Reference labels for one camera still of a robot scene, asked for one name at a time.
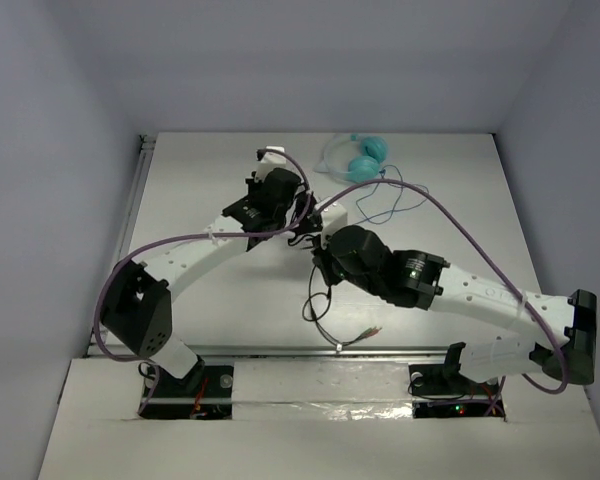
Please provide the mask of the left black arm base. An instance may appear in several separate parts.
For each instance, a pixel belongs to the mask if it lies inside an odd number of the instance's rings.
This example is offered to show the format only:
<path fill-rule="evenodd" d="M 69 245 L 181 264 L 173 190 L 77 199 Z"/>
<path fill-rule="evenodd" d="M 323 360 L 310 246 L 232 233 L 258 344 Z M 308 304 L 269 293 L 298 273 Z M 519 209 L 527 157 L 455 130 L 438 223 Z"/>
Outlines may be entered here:
<path fill-rule="evenodd" d="M 144 381 L 138 415 L 148 420 L 230 420 L 233 416 L 233 365 L 206 366 L 201 382 L 186 393 L 162 371 L 148 363 L 138 366 Z"/>

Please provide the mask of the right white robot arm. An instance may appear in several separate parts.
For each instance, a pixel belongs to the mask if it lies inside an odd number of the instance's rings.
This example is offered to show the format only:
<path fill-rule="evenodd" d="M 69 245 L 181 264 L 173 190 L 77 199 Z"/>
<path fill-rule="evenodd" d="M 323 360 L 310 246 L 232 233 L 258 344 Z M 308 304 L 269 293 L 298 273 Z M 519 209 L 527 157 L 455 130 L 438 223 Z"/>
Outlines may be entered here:
<path fill-rule="evenodd" d="M 535 372 L 569 384 L 594 382 L 597 297 L 587 290 L 550 296 L 510 289 L 437 255 L 391 250 L 358 225 L 314 240 L 312 256 L 329 287 L 348 282 L 396 307 L 456 314 L 511 332 L 490 344 L 448 347 L 441 378 L 452 392 Z"/>

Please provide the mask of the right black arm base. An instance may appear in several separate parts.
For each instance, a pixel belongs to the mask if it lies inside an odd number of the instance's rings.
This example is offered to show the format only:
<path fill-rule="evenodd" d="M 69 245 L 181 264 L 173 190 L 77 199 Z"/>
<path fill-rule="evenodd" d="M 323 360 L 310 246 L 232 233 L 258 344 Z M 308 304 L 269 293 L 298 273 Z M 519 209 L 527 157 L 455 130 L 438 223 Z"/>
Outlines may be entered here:
<path fill-rule="evenodd" d="M 477 383 L 460 375 L 446 378 L 439 364 L 410 365 L 407 392 L 416 419 L 507 418 L 498 380 Z"/>

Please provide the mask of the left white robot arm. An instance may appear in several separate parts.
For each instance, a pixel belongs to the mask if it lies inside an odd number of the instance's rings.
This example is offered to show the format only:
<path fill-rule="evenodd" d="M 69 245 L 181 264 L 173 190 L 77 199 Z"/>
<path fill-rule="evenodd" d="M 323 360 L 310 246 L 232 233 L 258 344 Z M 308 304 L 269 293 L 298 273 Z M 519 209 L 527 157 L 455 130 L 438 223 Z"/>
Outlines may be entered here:
<path fill-rule="evenodd" d="M 96 328 L 106 328 L 137 358 L 166 373 L 180 394 L 195 392 L 204 362 L 173 331 L 172 303 L 203 275 L 274 235 L 294 231 L 316 200 L 295 173 L 276 167 L 250 179 L 244 197 L 224 208 L 201 234 L 160 241 L 164 252 L 121 260 L 98 300 Z"/>

